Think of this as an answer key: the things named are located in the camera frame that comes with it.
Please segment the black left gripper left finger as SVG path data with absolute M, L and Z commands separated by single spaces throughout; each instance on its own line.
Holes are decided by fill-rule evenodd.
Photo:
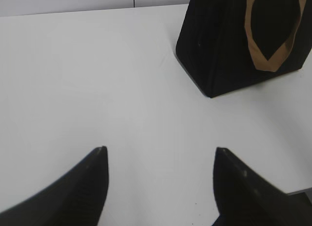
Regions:
M 108 192 L 107 147 L 93 149 L 47 188 L 0 214 L 2 226 L 96 226 Z

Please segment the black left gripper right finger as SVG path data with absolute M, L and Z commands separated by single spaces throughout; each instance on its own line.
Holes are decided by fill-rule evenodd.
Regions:
M 229 149 L 215 151 L 215 226 L 310 226 L 312 208 L 282 192 Z

